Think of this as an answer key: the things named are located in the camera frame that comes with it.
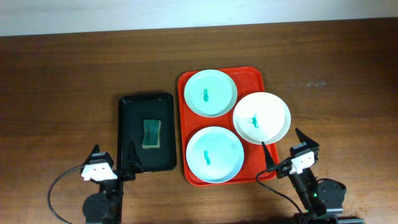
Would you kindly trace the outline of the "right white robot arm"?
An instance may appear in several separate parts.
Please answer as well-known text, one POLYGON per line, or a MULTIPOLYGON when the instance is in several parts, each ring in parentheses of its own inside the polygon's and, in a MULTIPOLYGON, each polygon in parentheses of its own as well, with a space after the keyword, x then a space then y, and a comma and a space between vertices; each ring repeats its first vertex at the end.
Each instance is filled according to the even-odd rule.
POLYGON ((267 190, 287 199, 298 210, 291 223, 364 223, 361 218, 340 218, 346 186, 333 179, 319 179, 314 176, 311 166, 318 161, 320 145, 301 130, 295 130, 300 144, 290 148, 290 157, 276 164, 266 146, 264 150, 266 169, 256 175, 256 182, 267 190), (278 179, 288 177, 305 211, 288 196, 263 184, 259 177, 264 173, 275 172, 278 179))

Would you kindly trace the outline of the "pale green plate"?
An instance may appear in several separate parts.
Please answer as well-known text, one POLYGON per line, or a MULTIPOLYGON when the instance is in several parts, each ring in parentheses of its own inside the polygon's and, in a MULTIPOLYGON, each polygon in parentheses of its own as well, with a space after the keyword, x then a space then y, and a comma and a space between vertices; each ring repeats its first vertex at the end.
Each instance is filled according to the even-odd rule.
POLYGON ((202 70, 190 77, 183 89, 187 106, 207 118, 219 117, 235 105, 238 90, 233 79, 219 70, 202 70))

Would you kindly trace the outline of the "light blue plate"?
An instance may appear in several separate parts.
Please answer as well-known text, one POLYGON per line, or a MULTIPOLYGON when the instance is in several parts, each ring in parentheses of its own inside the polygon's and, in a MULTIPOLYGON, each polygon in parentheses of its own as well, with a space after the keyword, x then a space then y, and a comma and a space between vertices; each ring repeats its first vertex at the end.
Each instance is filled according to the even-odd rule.
POLYGON ((210 184, 233 179, 244 162, 244 148, 230 130, 210 126, 196 132, 189 140, 185 154, 191 172, 210 184))

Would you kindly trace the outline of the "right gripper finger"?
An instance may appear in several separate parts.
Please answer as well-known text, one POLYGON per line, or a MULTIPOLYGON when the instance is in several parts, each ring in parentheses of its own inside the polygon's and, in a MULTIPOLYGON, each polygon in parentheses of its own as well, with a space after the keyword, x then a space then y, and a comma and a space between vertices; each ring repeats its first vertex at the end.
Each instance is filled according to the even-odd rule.
POLYGON ((266 162, 266 172, 272 172, 274 171, 275 163, 274 160, 265 144, 265 142, 262 142, 262 147, 264 150, 264 155, 265 155, 265 162, 266 162))
POLYGON ((298 139, 300 140, 301 143, 306 143, 306 145, 310 148, 316 148, 319 147, 319 143, 305 135, 299 128, 295 128, 296 135, 298 139))

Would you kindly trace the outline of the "green yellow sponge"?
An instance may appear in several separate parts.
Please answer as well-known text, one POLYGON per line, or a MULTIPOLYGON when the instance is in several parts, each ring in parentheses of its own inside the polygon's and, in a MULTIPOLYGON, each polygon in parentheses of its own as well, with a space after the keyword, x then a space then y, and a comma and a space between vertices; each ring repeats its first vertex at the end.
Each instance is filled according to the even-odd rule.
POLYGON ((143 149, 160 147, 161 121, 156 119, 144 120, 144 137, 142 140, 143 149))

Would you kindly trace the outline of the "white plate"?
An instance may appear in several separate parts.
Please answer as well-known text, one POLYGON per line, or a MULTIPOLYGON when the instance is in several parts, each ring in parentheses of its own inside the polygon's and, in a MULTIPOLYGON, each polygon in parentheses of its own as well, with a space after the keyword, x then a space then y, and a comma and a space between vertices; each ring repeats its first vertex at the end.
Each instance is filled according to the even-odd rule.
POLYGON ((233 111, 237 133, 253 144, 273 144, 281 140, 291 125, 287 104, 278 96, 266 92, 243 97, 233 111))

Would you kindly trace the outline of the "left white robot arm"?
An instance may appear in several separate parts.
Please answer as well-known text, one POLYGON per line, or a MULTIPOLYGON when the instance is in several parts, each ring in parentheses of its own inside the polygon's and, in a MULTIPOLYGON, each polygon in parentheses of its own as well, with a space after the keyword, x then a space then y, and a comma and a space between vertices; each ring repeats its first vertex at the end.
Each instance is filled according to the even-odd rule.
POLYGON ((109 153, 101 152, 95 145, 81 168, 85 181, 99 185, 99 192, 90 195, 83 203, 82 211, 86 223, 121 223, 123 208, 123 183, 136 179, 136 171, 143 166, 134 143, 118 149, 117 169, 109 153))

